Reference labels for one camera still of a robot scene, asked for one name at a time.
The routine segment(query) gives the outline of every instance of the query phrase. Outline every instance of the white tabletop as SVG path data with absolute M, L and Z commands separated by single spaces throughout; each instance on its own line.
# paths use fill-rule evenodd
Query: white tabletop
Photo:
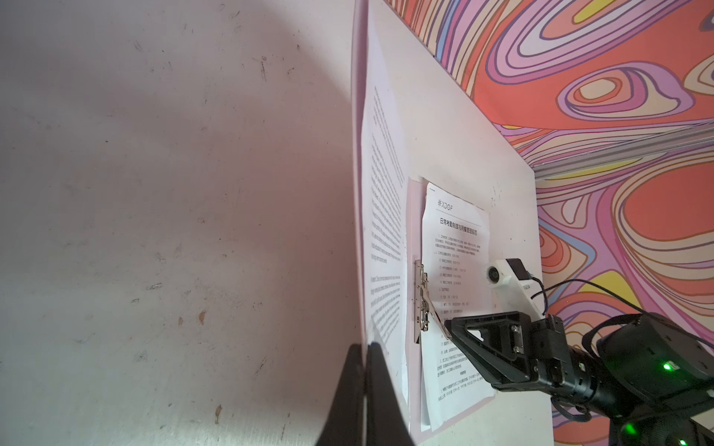
M 352 8 L 3 3 L 0 444 L 314 442 L 359 341 Z M 374 9 L 413 176 L 540 271 L 533 174 Z M 552 438 L 519 394 L 433 442 Z

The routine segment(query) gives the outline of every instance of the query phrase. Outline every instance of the psychedelic swirl pattern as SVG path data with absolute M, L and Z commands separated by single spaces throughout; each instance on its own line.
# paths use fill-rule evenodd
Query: psychedelic swirl pattern
M 714 118 L 710 0 L 388 0 L 531 166 Z
M 546 286 L 588 279 L 714 341 L 713 147 L 547 178 L 536 188 Z M 582 283 L 555 289 L 548 302 L 578 346 L 595 325 L 632 312 Z M 554 412 L 553 426 L 559 443 L 607 443 L 604 417 L 581 424 Z

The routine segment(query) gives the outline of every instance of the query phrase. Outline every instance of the patterned fabric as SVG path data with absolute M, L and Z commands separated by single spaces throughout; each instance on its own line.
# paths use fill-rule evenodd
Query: patterned fabric
M 588 279 L 714 341 L 714 148 L 569 173 L 536 188 L 546 286 Z M 582 283 L 555 289 L 548 302 L 571 345 L 605 319 L 632 312 Z M 608 426 L 604 417 L 580 424 L 553 412 L 557 442 L 605 446 Z
M 714 118 L 711 0 L 388 0 L 531 166 Z

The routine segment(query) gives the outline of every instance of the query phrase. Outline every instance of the folder clip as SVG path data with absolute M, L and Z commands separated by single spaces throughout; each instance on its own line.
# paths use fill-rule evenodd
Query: folder clip
M 433 321 L 439 326 L 444 336 L 446 336 L 447 339 L 451 339 L 451 333 L 446 330 L 441 317 L 436 312 L 436 308 L 429 297 L 429 278 L 424 272 L 424 265 L 421 260 L 414 262 L 414 285 L 414 314 L 416 316 L 414 342 L 419 344 L 421 332 L 429 330 L 429 313 L 433 316 Z

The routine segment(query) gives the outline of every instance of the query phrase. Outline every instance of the white paper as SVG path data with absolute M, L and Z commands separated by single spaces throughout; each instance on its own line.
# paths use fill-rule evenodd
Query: white paper
M 367 343 L 382 345 L 392 385 L 407 401 L 407 153 L 371 14 L 367 54 L 361 131 L 364 320 Z
M 489 311 L 488 214 L 429 183 L 421 234 L 429 296 L 442 320 Z M 432 430 L 495 394 L 436 324 L 421 333 L 421 354 Z

